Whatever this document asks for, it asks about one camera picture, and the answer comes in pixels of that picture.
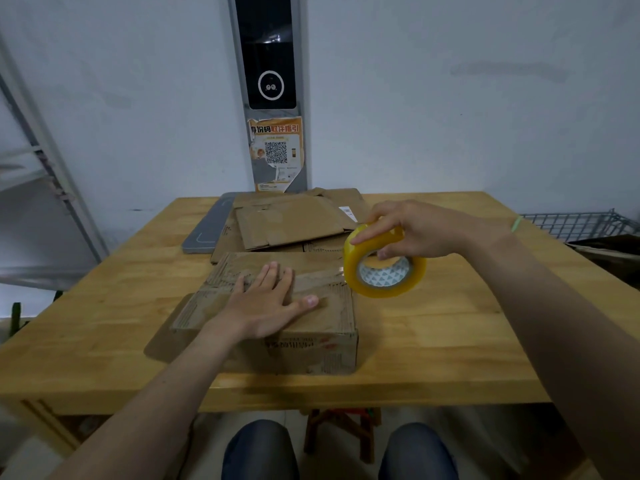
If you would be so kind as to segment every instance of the forearm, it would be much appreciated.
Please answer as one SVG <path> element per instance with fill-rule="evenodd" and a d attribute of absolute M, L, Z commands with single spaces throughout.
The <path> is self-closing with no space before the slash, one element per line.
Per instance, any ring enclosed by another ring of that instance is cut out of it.
<path fill-rule="evenodd" d="M 201 333 L 51 478 L 162 478 L 233 344 L 226 335 Z"/>
<path fill-rule="evenodd" d="M 640 461 L 640 344 L 515 238 L 467 259 L 500 302 L 549 396 L 605 478 Z"/>

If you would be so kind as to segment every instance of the person's left hand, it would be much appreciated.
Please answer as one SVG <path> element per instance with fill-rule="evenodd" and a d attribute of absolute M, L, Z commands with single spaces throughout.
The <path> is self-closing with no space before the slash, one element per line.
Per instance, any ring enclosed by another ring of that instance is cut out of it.
<path fill-rule="evenodd" d="M 229 333 L 234 341 L 261 339 L 276 333 L 293 318 L 311 310 L 318 304 L 318 297 L 309 295 L 283 306 L 293 281 L 290 267 L 284 269 L 282 279 L 278 279 L 278 263 L 265 264 L 249 290 L 244 291 L 244 275 L 238 276 L 227 306 L 209 320 L 203 331 L 215 329 L 219 333 Z"/>

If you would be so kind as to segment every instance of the tape roll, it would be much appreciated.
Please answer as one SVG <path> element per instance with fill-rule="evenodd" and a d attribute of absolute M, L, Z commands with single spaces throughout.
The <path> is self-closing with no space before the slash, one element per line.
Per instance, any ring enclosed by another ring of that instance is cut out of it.
<path fill-rule="evenodd" d="M 344 279 L 350 288 L 370 298 L 391 298 L 411 290 L 424 276 L 427 259 L 401 257 L 388 267 L 368 266 L 365 260 L 392 242 L 402 241 L 404 231 L 396 227 L 356 246 L 350 241 L 367 224 L 360 225 L 349 234 L 344 243 Z"/>

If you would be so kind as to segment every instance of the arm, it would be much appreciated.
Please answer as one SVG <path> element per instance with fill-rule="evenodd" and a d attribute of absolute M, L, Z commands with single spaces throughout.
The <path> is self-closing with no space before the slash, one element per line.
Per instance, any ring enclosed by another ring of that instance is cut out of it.
<path fill-rule="evenodd" d="M 231 348 L 244 339 L 267 337 L 317 305 L 317 297 L 307 296 L 283 306 L 292 270 L 286 268 L 276 284 L 277 275 L 277 263 L 265 265 L 246 292 L 240 275 L 225 309 L 51 478 L 162 478 Z"/>
<path fill-rule="evenodd" d="M 374 207 L 352 244 L 402 225 L 379 251 L 459 253 L 500 302 L 533 368 L 604 478 L 635 478 L 640 463 L 640 343 L 540 264 L 509 232 L 455 210 L 414 201 Z"/>

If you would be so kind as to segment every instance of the table top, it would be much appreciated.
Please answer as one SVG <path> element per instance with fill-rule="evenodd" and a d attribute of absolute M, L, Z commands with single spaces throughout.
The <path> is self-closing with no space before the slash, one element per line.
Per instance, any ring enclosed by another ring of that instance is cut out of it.
<path fill-rule="evenodd" d="M 414 198 L 509 224 L 481 192 L 368 194 Z M 40 398 L 57 413 L 113 413 L 165 365 L 143 349 L 181 298 L 211 272 L 180 244 L 216 201 L 179 198 L 73 290 L 0 347 L 0 398 Z M 640 338 L 640 294 L 523 221 L 516 235 L 612 320 Z M 428 261 L 396 298 L 355 297 L 358 368 L 350 376 L 220 374 L 203 411 L 548 401 L 500 307 L 460 256 Z"/>

